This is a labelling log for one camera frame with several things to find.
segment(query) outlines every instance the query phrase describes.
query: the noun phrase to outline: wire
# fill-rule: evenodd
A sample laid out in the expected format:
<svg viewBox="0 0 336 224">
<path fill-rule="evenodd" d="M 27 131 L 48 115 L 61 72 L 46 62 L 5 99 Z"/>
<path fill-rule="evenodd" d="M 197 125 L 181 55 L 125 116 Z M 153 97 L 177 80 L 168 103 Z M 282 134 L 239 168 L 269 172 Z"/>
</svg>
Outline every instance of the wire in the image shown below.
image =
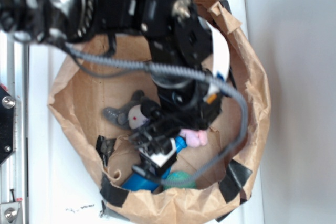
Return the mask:
<svg viewBox="0 0 336 224">
<path fill-rule="evenodd" d="M 95 73 L 91 70 L 89 70 L 88 68 L 84 67 L 81 63 L 79 63 L 79 61 L 77 60 L 76 57 L 70 55 L 71 58 L 74 60 L 74 62 L 76 63 L 76 65 L 79 67 L 80 70 L 82 70 L 84 73 L 87 73 L 90 76 L 93 76 L 95 78 L 101 78 L 101 79 L 108 79 L 108 78 L 116 78 L 116 77 L 120 77 L 123 76 L 125 74 L 129 74 L 132 72 L 135 72 L 136 70 L 126 70 L 126 71 L 120 71 L 118 73 L 112 73 L 112 74 L 99 74 L 99 73 Z"/>
<path fill-rule="evenodd" d="M 215 165 L 221 159 L 223 159 L 226 155 L 228 155 L 233 149 L 238 147 L 244 140 L 244 137 L 247 132 L 248 125 L 248 108 L 247 103 L 242 94 L 240 94 L 234 87 L 230 86 L 223 80 L 219 78 L 215 78 L 211 75 L 206 75 L 204 72 L 182 67 L 182 66 L 171 66 L 165 65 L 161 63 L 153 63 L 153 62 L 139 62 L 139 61 L 128 61 L 128 60 L 118 60 L 106 57 L 99 57 L 92 54 L 87 54 L 83 52 L 79 52 L 66 44 L 60 46 L 61 50 L 71 54 L 73 57 L 83 59 L 85 61 L 90 61 L 92 63 L 96 63 L 99 65 L 112 66 L 117 68 L 125 68 L 130 70 L 142 70 L 145 72 L 149 72 L 151 74 L 165 74 L 168 76 L 176 76 L 176 77 L 185 77 L 195 79 L 201 82 L 206 82 L 209 84 L 214 84 L 220 88 L 220 90 L 229 95 L 231 98 L 235 99 L 240 106 L 241 113 L 241 122 L 240 122 L 240 130 L 235 139 L 229 143 L 223 150 L 221 150 L 217 156 L 213 157 L 208 163 L 206 163 L 203 167 L 201 167 L 198 171 L 196 171 L 193 175 L 191 175 L 188 179 L 180 180 L 180 181 L 169 181 L 166 179 L 155 177 L 154 175 L 144 171 L 144 170 L 136 170 L 135 172 L 139 173 L 144 178 L 161 185 L 167 186 L 182 186 L 197 180 L 205 171 L 207 171 L 210 167 Z"/>
</svg>

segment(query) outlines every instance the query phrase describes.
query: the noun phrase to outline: gray cable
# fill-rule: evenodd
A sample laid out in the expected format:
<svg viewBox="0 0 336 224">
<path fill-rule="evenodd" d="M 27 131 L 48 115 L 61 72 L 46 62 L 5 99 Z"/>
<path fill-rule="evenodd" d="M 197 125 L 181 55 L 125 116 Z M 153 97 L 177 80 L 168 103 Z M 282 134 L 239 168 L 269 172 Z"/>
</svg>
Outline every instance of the gray cable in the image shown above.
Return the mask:
<svg viewBox="0 0 336 224">
<path fill-rule="evenodd" d="M 183 186 L 185 184 L 189 184 L 190 182 L 198 179 L 206 170 L 215 165 L 218 161 L 224 158 L 229 154 L 230 151 L 238 147 L 247 132 L 248 125 L 248 108 L 247 103 L 242 94 L 240 94 L 234 87 L 230 86 L 226 82 L 221 79 L 212 77 L 210 75 L 206 75 L 202 71 L 198 71 L 195 69 L 182 67 L 182 66 L 171 66 L 160 63 L 152 63 L 152 62 L 140 62 L 140 61 L 127 61 L 127 60 L 117 60 L 112 58 L 102 58 L 96 55 L 85 54 L 83 52 L 79 52 L 69 46 L 62 47 L 62 49 L 72 54 L 75 57 L 81 58 L 86 61 L 90 61 L 92 63 L 96 63 L 104 66 L 111 66 L 117 68 L 125 68 L 130 70 L 143 70 L 145 72 L 149 72 L 151 74 L 162 74 L 162 75 L 171 75 L 177 77 L 185 77 L 190 79 L 195 79 L 201 82 L 212 83 L 220 88 L 220 90 L 231 98 L 235 99 L 240 106 L 241 113 L 241 123 L 240 130 L 236 138 L 229 143 L 222 151 L 218 153 L 217 156 L 213 157 L 208 163 L 206 163 L 203 167 L 197 170 L 193 175 L 191 175 L 188 179 L 179 180 L 179 181 L 168 181 L 166 179 L 157 178 L 155 176 L 150 176 L 146 174 L 146 178 L 161 185 L 167 186 Z"/>
</svg>

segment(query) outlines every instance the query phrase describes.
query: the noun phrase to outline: blue object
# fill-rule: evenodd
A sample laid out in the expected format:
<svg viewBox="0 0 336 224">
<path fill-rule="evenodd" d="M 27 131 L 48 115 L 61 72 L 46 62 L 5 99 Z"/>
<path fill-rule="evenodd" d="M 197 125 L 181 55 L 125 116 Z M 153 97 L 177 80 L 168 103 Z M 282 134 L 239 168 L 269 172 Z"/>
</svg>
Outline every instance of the blue object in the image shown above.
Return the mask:
<svg viewBox="0 0 336 224">
<path fill-rule="evenodd" d="M 181 150 L 187 147 L 184 139 L 180 136 L 175 138 L 176 142 L 176 152 L 179 153 Z M 161 178 L 167 178 L 170 173 L 171 168 L 167 169 L 166 172 L 161 176 Z M 154 192 L 158 188 L 158 184 L 151 182 L 148 179 L 140 176 L 139 174 L 133 173 L 121 186 L 124 189 L 131 190 L 131 191 L 138 191 L 138 190 L 150 190 Z"/>
</svg>

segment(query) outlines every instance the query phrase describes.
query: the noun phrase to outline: toy face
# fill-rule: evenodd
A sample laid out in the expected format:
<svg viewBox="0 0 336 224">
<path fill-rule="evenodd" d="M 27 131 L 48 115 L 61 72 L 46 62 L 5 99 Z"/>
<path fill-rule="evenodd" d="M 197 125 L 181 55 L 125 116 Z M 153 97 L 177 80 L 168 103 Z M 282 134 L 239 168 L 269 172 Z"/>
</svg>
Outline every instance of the toy face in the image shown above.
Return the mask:
<svg viewBox="0 0 336 224">
<path fill-rule="evenodd" d="M 131 129 L 136 129 L 143 125 L 148 118 L 146 118 L 140 110 L 140 105 L 136 105 L 133 108 L 130 109 L 130 112 L 128 113 L 128 122 Z"/>
</svg>

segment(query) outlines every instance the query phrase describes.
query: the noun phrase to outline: white wall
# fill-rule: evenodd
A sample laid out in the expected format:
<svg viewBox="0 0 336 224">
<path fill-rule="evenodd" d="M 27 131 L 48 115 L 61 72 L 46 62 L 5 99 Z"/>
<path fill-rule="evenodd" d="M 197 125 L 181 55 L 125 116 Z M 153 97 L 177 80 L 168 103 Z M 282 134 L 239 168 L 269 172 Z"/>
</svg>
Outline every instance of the white wall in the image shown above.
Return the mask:
<svg viewBox="0 0 336 224">
<path fill-rule="evenodd" d="M 246 0 L 270 81 L 265 223 L 336 223 L 336 0 Z"/>
</svg>

